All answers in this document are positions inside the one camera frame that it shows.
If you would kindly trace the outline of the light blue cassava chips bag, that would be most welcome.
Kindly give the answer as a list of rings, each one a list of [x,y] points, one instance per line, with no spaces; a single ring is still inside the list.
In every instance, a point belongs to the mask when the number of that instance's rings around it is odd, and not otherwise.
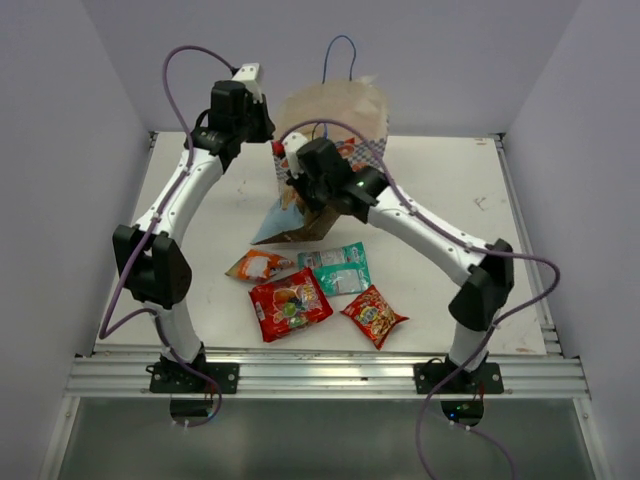
[[[284,185],[278,199],[266,213],[252,245],[279,242],[281,235],[298,230],[305,225],[306,205],[295,189]]]

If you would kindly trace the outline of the teal white snack packet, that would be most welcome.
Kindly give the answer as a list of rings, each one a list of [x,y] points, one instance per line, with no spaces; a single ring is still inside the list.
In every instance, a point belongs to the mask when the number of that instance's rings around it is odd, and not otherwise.
[[[326,296],[360,294],[371,285],[362,242],[297,255],[300,268],[310,268]]]

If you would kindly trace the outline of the orange white snack packet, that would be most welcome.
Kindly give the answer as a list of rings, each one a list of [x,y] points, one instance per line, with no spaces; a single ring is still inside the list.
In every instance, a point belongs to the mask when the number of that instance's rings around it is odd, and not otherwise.
[[[293,267],[294,262],[282,255],[251,249],[236,261],[225,275],[237,280],[261,284]]]

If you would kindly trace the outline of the large red fruit candy bag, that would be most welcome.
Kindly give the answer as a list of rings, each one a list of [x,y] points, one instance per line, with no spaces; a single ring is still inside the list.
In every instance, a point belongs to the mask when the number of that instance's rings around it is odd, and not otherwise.
[[[334,313],[308,267],[254,287],[249,291],[249,298],[265,343],[318,324]]]

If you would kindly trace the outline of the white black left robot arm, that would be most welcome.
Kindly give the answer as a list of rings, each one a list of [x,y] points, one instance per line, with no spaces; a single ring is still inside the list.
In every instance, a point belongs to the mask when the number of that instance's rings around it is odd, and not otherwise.
[[[186,296],[192,269],[181,250],[196,211],[226,173],[245,143],[266,143],[275,127],[257,80],[235,76],[218,81],[210,107],[187,133],[176,169],[149,209],[131,226],[120,225],[112,241],[120,288],[152,316],[165,357],[178,362],[172,379],[185,392],[201,390],[207,367],[195,360],[202,342],[195,333]]]

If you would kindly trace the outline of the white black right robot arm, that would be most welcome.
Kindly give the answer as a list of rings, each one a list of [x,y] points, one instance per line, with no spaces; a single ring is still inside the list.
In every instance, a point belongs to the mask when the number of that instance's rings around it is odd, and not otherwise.
[[[488,244],[455,228],[409,198],[382,163],[355,170],[326,138],[294,132],[282,145],[287,183],[310,208],[328,207],[389,233],[458,286],[448,305],[456,326],[445,379],[454,391],[470,391],[481,380],[487,334],[514,287],[511,245]]]

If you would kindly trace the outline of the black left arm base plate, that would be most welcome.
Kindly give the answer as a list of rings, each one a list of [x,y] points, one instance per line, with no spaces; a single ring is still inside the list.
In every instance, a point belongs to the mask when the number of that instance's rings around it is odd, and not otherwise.
[[[238,363],[209,362],[203,354],[185,367],[161,356],[145,370],[151,376],[149,391],[157,394],[235,394],[240,379]]]

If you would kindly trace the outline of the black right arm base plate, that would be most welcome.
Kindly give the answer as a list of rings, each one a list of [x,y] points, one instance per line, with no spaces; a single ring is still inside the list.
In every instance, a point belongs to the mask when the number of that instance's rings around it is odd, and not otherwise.
[[[416,392],[426,395],[431,392],[436,385],[447,378],[456,366],[445,359],[431,359],[428,362],[415,363],[413,365],[413,377]],[[484,360],[474,371],[462,370],[452,379],[449,379],[438,390],[438,393],[445,395],[473,395],[473,394],[503,394],[502,374],[498,363]]]

